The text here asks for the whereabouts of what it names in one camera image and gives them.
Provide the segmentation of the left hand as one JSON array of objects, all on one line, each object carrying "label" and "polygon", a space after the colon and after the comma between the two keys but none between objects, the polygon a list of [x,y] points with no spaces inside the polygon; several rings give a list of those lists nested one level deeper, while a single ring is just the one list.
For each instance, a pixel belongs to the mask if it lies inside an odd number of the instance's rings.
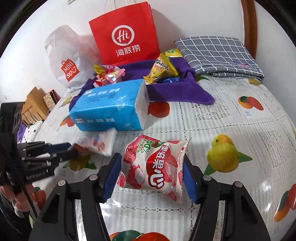
[{"label": "left hand", "polygon": [[15,206],[17,210],[20,210],[22,212],[28,212],[30,210],[30,204],[25,196],[24,192],[21,191],[18,194],[15,194],[11,188],[10,185],[5,184],[4,186],[1,186],[1,194],[9,201],[15,201]]}]

